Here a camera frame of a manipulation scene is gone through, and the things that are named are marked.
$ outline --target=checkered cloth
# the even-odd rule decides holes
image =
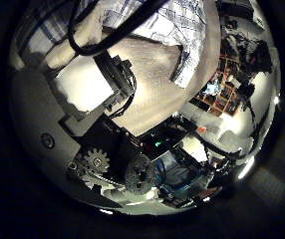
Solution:
[[[83,11],[92,0],[83,0]],[[103,25],[116,29],[144,0],[101,0]],[[73,1],[42,1],[22,21],[16,34],[19,55],[23,61],[38,66],[45,55],[66,39]],[[170,0],[157,13],[138,27],[133,34],[166,45],[182,46],[181,62],[173,81],[185,88],[191,80],[203,49],[205,16],[202,0]]]

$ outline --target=black cable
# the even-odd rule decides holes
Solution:
[[[76,0],[74,7],[72,9],[72,14],[70,17],[70,23],[68,28],[68,38],[71,47],[74,51],[83,56],[92,56],[97,55],[103,52],[104,50],[112,47],[114,44],[119,42],[122,38],[126,37],[134,29],[140,26],[144,21],[146,21],[154,12],[156,12],[165,2],[168,0],[147,0],[134,12],[132,16],[128,18],[119,28],[112,32],[107,38],[102,40],[101,43],[97,45],[92,45],[90,48],[80,47],[74,39],[74,27],[76,24],[76,14],[79,8],[79,5],[82,0]],[[99,0],[95,0],[89,4],[88,12],[89,14],[93,12]]]
[[[131,85],[134,88],[134,93],[129,97],[129,99],[127,100],[127,102],[124,104],[123,107],[121,107],[120,109],[118,109],[117,111],[115,111],[114,113],[112,113],[109,116],[110,119],[121,117],[125,113],[125,111],[131,106],[132,102],[134,101],[135,93],[136,93],[136,90],[137,90],[137,80],[136,80],[136,77],[134,75],[132,75]]]

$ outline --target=screw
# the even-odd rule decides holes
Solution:
[[[95,167],[99,167],[102,165],[102,161],[99,158],[95,158],[93,164]]]
[[[41,141],[46,148],[52,149],[55,146],[54,138],[49,133],[43,133]]]

